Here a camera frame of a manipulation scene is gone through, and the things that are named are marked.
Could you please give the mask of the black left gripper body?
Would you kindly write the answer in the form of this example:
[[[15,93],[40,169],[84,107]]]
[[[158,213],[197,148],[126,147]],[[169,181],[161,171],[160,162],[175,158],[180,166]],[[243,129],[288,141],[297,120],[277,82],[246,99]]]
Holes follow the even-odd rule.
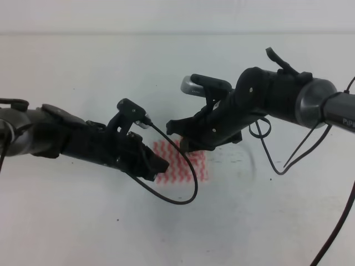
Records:
[[[131,170],[146,166],[143,139],[133,133],[120,137],[117,131],[106,135],[104,124],[86,121],[73,129],[63,147],[63,155],[114,168],[131,175]]]

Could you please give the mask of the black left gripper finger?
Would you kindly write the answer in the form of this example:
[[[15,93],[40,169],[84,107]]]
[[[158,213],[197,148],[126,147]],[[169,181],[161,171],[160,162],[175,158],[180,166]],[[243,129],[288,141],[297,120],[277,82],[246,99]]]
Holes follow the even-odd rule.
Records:
[[[138,166],[131,170],[131,175],[138,178],[143,178],[146,181],[154,182],[156,179],[156,173],[149,170],[146,166]]]
[[[154,173],[165,173],[169,167],[169,163],[155,154],[149,147],[144,147],[144,162],[148,169]]]

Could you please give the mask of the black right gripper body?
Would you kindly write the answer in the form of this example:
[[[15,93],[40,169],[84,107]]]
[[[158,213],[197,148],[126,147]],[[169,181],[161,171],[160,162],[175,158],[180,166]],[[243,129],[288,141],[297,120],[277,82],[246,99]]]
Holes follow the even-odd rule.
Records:
[[[204,107],[192,117],[191,150],[213,151],[242,140],[241,130],[258,119],[254,96],[228,96],[211,109]]]

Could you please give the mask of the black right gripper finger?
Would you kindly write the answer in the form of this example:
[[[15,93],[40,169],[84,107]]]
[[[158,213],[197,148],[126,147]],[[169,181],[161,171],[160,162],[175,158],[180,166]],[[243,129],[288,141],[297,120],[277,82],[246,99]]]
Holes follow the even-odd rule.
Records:
[[[200,129],[202,119],[189,117],[180,120],[170,120],[166,124],[166,134],[177,134],[179,136],[196,136]]]
[[[196,138],[182,136],[180,140],[180,149],[183,152],[196,152],[200,150],[199,142]]]

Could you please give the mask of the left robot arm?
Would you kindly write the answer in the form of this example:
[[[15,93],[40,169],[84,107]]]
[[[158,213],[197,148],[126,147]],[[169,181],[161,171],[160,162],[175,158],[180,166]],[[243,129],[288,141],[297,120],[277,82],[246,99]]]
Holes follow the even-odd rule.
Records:
[[[57,158],[64,155],[114,168],[154,181],[169,163],[131,132],[132,124],[147,126],[146,111],[129,99],[117,104],[107,125],[84,121],[56,106],[34,110],[22,99],[1,99],[1,154]]]

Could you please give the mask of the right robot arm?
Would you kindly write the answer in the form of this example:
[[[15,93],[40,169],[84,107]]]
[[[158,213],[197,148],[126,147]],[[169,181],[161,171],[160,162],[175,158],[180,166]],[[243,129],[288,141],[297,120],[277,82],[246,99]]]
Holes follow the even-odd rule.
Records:
[[[194,116],[166,124],[166,133],[181,136],[187,152],[237,144],[244,128],[267,115],[309,129],[327,124],[354,131],[354,95],[307,72],[248,68],[234,88],[225,80],[193,74],[184,77],[181,91],[206,100]]]

